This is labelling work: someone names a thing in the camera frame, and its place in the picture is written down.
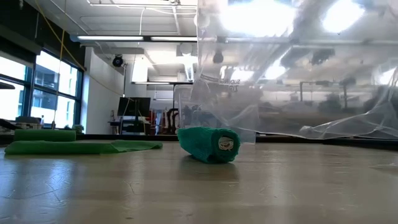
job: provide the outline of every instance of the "wooden floor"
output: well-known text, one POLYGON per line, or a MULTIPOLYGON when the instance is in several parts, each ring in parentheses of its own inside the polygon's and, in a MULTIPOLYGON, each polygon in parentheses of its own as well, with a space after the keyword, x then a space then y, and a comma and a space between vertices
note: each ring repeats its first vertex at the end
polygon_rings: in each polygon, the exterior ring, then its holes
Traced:
POLYGON ((243 146, 233 163, 178 143, 103 156, 5 156, 0 223, 398 223, 398 153, 243 146))

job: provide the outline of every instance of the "green cloth roll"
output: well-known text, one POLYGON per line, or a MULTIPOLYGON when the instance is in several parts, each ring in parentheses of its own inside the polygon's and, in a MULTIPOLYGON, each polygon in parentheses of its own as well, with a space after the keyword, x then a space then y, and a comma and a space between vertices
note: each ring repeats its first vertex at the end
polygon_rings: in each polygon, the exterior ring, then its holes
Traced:
POLYGON ((183 149, 206 163, 233 161, 241 145, 234 131, 223 128, 182 128, 177 136, 183 149))
POLYGON ((118 152, 161 149, 161 142, 123 141, 111 143, 98 142, 48 142, 48 141, 15 141, 8 145, 7 155, 16 154, 110 154, 118 152))
POLYGON ((14 141, 52 141, 52 142, 71 142, 76 141, 76 131, 72 130, 15 130, 14 141))

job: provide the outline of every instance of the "computer monitor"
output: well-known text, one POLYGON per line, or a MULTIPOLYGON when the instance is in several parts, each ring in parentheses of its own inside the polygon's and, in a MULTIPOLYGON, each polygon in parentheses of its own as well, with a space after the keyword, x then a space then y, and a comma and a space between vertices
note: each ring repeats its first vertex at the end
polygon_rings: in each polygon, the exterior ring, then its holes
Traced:
POLYGON ((118 116, 149 117, 150 98, 147 97, 120 97, 118 116))

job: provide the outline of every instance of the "green mat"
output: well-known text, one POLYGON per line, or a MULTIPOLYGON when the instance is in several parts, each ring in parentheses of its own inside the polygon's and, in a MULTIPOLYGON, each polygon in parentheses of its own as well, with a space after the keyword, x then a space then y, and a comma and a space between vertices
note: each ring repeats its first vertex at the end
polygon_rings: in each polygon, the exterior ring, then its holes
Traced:
POLYGON ((76 131, 17 129, 15 130, 14 141, 72 142, 76 141, 76 131))
POLYGON ((97 142, 48 142, 48 141, 15 141, 7 146, 5 152, 15 154, 110 154, 118 152, 161 149, 160 142, 123 141, 111 143, 97 142))
POLYGON ((241 145, 239 136, 234 131, 221 128, 179 129, 177 136, 183 149, 206 163, 233 161, 241 145))

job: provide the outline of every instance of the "ceiling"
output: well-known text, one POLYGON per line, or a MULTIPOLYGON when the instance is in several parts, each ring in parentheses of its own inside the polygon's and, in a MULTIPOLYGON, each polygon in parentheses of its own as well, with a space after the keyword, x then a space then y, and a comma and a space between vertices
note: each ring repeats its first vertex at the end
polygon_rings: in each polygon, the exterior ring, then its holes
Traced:
MULTIPOLYGON (((35 5, 34 0, 26 0, 35 5)), ((100 0, 90 0, 98 4, 100 0)), ((202 73, 218 75, 222 65, 234 65, 262 70, 269 64, 296 48, 306 48, 308 52, 294 60, 294 66, 281 76, 286 83, 299 83, 303 80, 338 81, 346 77, 359 77, 357 81, 364 85, 371 84, 371 74, 374 69, 398 57, 398 1, 396 0, 355 0, 371 1, 373 6, 366 9, 364 16, 349 29, 339 34, 325 32, 322 18, 336 0, 292 0, 296 7, 294 31, 289 37, 295 40, 308 40, 307 43, 286 42, 286 44, 254 44, 232 42, 215 44, 214 42, 200 43, 201 55, 199 60, 203 66, 202 73), (389 43, 374 44, 370 40, 388 40, 389 43), (313 55, 320 49, 332 48, 335 54, 320 65, 310 63, 313 55), (214 64, 213 57, 216 49, 222 51, 224 61, 214 64)), ((93 35, 138 35, 140 33, 140 18, 142 9, 98 7, 91 6, 87 0, 38 0, 45 11, 45 15, 63 27, 70 34, 93 35), (57 6, 65 11, 67 17, 57 6)), ((102 4, 169 4, 163 0, 101 0, 102 4)), ((181 5, 197 5, 194 0, 181 0, 181 5)), ((210 25, 199 29, 199 37, 247 37, 225 31, 217 15, 227 5, 227 0, 199 0, 202 18, 211 20, 210 25)), ((142 15, 142 35, 197 35, 197 28, 193 23, 194 9, 176 9, 177 23, 173 10, 160 9, 167 14, 152 10, 145 10, 142 15)), ((261 29, 265 21, 253 21, 247 26, 261 29)), ((176 77, 178 72, 184 71, 184 66, 175 63, 178 43, 137 43, 102 42, 103 59, 113 58, 118 49, 145 50, 145 56, 153 66, 149 68, 151 77, 176 77)), ((132 62, 137 56, 124 54, 127 62, 132 62)))

